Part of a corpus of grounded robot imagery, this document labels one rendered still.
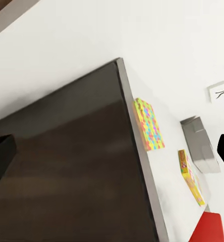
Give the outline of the jigsaw puzzle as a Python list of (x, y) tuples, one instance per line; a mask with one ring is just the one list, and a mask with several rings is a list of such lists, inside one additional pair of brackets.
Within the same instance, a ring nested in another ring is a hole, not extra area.
[(152, 106), (140, 98), (132, 102), (145, 151), (165, 148)]

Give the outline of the board game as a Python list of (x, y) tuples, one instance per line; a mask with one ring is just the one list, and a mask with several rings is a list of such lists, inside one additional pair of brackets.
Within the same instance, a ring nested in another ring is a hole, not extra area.
[(179, 161), (181, 166), (181, 173), (190, 190), (192, 191), (199, 206), (205, 205), (205, 199), (200, 183), (200, 179), (185, 151), (185, 149), (178, 151)]

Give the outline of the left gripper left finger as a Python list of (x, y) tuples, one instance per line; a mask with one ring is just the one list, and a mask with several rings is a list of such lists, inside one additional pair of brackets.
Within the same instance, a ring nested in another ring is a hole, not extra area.
[(0, 137), (0, 180), (17, 154), (15, 138), (12, 134)]

